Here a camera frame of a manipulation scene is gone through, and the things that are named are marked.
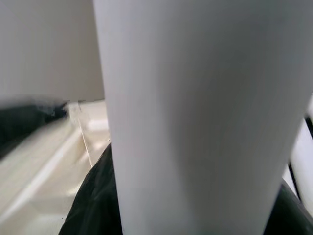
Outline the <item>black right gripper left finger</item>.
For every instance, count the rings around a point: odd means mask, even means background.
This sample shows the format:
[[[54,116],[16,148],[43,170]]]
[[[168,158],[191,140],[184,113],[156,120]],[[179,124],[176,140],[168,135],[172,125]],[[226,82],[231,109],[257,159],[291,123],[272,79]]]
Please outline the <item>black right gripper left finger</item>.
[[[62,225],[62,234],[122,234],[111,145],[84,178]]]

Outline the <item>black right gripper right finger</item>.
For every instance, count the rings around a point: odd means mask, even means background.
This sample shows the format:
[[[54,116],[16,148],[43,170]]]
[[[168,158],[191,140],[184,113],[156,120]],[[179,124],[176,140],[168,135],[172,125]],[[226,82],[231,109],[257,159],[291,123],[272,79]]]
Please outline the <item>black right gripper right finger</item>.
[[[268,219],[267,235],[311,235],[313,218],[286,182],[281,184]]]

